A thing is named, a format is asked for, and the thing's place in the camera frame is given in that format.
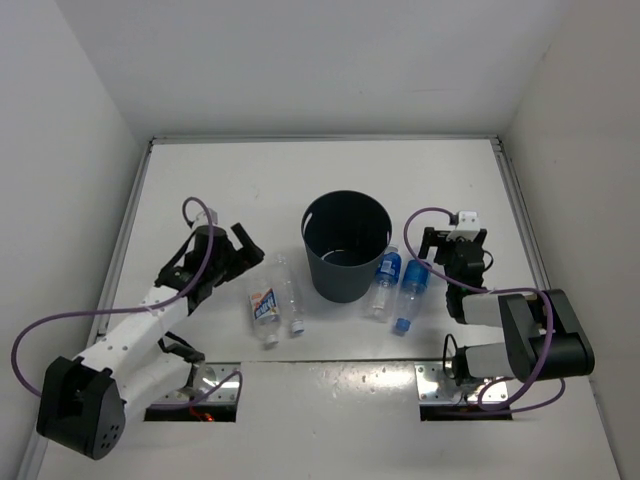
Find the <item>clear unlabelled plastic bottle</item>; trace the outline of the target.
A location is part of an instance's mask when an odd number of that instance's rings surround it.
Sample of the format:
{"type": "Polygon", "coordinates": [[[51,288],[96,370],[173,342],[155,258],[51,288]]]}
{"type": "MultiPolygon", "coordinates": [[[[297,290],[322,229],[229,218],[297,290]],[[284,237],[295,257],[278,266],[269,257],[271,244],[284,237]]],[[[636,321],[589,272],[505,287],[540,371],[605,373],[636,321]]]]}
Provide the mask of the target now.
{"type": "Polygon", "coordinates": [[[269,263],[269,273],[290,336],[302,336],[305,325],[301,295],[293,270],[284,254],[276,253],[272,256],[269,263]]]}

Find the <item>clear bottle orange blue label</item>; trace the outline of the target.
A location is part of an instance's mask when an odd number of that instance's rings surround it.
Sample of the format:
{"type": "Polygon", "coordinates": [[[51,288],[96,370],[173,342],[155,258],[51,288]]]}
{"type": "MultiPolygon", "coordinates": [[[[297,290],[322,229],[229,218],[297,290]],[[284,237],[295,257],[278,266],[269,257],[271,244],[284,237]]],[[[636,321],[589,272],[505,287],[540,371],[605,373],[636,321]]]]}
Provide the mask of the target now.
{"type": "Polygon", "coordinates": [[[253,333],[263,349],[273,349],[280,339],[281,312],[274,284],[266,267],[258,267],[249,272],[246,290],[253,333]]]}

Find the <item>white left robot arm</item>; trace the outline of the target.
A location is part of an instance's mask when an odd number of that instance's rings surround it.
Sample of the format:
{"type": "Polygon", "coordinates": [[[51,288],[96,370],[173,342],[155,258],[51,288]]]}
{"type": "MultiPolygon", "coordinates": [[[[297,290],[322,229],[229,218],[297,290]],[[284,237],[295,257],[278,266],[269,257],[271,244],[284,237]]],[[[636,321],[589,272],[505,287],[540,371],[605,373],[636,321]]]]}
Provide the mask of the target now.
{"type": "Polygon", "coordinates": [[[100,460],[117,445],[128,420],[162,396],[192,387],[204,354],[163,339],[214,288],[263,261],[263,250],[241,224],[231,230],[239,248],[218,226],[193,227],[132,314],[74,358],[49,365],[36,421],[40,436],[100,460]]]}

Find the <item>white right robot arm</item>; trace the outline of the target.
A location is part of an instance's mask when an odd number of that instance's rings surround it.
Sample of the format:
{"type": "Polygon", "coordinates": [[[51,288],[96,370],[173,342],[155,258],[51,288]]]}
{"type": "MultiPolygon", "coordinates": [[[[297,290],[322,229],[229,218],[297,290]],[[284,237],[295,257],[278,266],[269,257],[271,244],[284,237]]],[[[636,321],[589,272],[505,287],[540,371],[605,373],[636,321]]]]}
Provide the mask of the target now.
{"type": "Polygon", "coordinates": [[[594,350],[579,319],[561,289],[546,290],[547,308],[536,293],[481,294],[462,287],[481,288],[487,269],[481,229],[472,240],[456,239],[454,233],[424,229],[419,257],[435,250],[434,261],[446,276],[456,280],[446,291],[449,315],[459,324],[496,327],[499,343],[459,347],[451,360],[450,373],[457,384],[485,378],[506,377],[526,381],[543,353],[542,330],[553,317],[553,332],[539,380],[587,376],[595,368],[594,350]]]}

